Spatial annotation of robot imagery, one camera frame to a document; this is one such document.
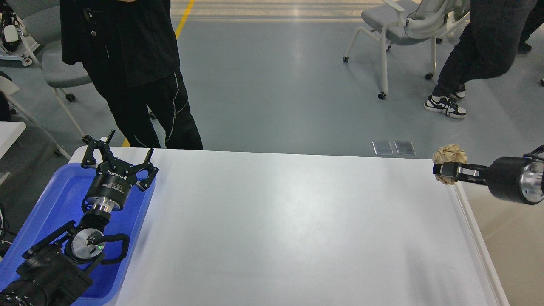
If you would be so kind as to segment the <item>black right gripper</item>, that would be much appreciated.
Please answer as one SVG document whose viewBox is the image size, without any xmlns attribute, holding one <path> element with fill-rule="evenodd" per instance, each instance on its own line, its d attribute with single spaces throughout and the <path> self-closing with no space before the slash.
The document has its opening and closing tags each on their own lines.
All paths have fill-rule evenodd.
<svg viewBox="0 0 544 306">
<path fill-rule="evenodd" d="M 543 201 L 543 162 L 534 159 L 501 157 L 489 167 L 460 162 L 435 164 L 433 174 L 445 184 L 457 181 L 487 185 L 498 199 L 528 205 Z"/>
</svg>

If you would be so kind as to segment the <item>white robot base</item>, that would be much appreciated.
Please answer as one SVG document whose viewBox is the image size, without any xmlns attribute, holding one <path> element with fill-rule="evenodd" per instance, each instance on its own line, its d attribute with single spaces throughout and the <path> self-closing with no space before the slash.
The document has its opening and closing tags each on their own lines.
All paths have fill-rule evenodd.
<svg viewBox="0 0 544 306">
<path fill-rule="evenodd" d="M 35 56 L 39 46 L 19 17 L 14 13 L 1 14 L 1 60 L 18 61 L 23 66 L 33 63 L 41 66 Z"/>
</svg>

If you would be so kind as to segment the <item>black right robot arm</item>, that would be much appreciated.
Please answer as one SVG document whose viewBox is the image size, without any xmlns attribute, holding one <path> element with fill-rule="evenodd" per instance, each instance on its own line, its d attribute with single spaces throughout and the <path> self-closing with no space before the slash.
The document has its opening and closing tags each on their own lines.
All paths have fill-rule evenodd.
<svg viewBox="0 0 544 306">
<path fill-rule="evenodd" d="M 501 200 L 535 205 L 543 201 L 543 146 L 522 157 L 500 157 L 491 165 L 468 164 L 459 145 L 439 148 L 433 155 L 433 174 L 443 184 L 457 181 L 488 187 Z"/>
</svg>

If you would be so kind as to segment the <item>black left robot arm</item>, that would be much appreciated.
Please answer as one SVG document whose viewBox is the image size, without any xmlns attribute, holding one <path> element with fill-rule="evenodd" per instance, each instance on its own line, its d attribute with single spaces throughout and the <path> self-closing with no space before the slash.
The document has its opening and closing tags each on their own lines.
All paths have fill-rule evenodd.
<svg viewBox="0 0 544 306">
<path fill-rule="evenodd" d="M 140 164 L 87 135 L 80 166 L 46 187 L 1 262 L 2 306 L 101 306 L 119 289 L 153 193 L 153 149 Z"/>
</svg>

